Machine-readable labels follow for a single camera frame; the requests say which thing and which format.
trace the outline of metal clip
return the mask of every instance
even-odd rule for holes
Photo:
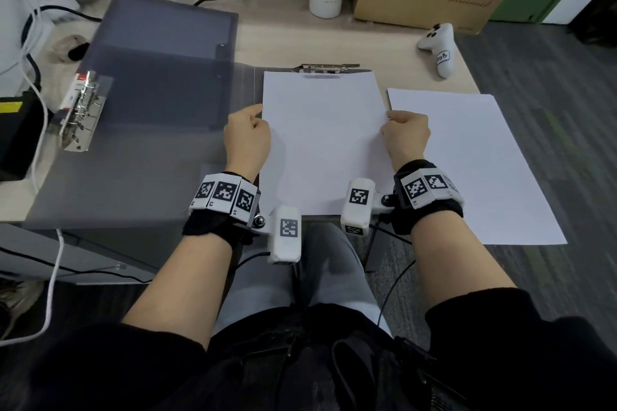
[[[60,131],[66,151],[87,151],[99,122],[105,97],[97,94],[96,72],[89,71]]]
[[[303,74],[346,74],[350,69],[357,69],[360,64],[302,64],[294,72]]]

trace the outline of shoe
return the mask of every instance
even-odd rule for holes
[[[0,340],[6,338],[19,316],[41,296],[42,281],[13,281],[0,278]]]

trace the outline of white paper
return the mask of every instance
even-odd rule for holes
[[[426,158],[465,199],[465,221],[483,244],[566,244],[495,98],[388,89],[392,109],[429,118]]]
[[[263,118],[272,149],[259,178],[262,213],[285,204],[303,215],[339,215],[357,177],[392,192],[380,132],[386,110],[373,72],[266,72]]]

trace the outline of wooden desk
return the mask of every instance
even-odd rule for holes
[[[110,0],[84,9],[103,16]],[[194,3],[196,0],[174,0]],[[338,18],[323,20],[309,12],[308,0],[218,0],[203,6],[240,15],[236,39],[236,62],[265,67],[293,67],[301,63],[359,63],[374,71],[382,99],[389,108],[387,88],[410,88],[445,92],[477,93],[478,88],[463,58],[456,52],[456,70],[448,79],[436,72],[430,53],[416,49],[426,31],[353,20],[349,2]],[[58,109],[77,64],[49,61],[53,42],[80,33],[91,39],[97,24],[71,21],[58,24],[37,62],[42,72],[42,94],[50,109]],[[58,149],[56,137],[48,135],[37,166],[40,185]],[[0,183],[0,222],[20,222],[34,202],[29,179]]]

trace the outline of jeans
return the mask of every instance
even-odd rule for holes
[[[266,251],[265,237],[246,246],[240,261]],[[250,315],[302,302],[338,304],[364,314],[377,323],[380,308],[371,292],[364,269],[347,236],[332,223],[311,225],[304,236],[299,262],[301,299],[294,299],[293,266],[271,265],[258,257],[238,268],[221,306],[212,335]],[[380,327],[392,336],[382,318]]]

